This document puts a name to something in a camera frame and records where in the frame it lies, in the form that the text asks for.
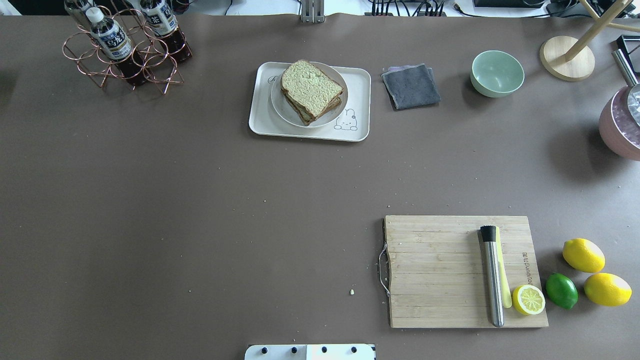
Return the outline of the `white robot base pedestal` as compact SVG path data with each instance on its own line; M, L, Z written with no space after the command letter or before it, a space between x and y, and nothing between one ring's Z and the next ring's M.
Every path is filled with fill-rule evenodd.
M244 354L245 360L375 360L374 344L254 344Z

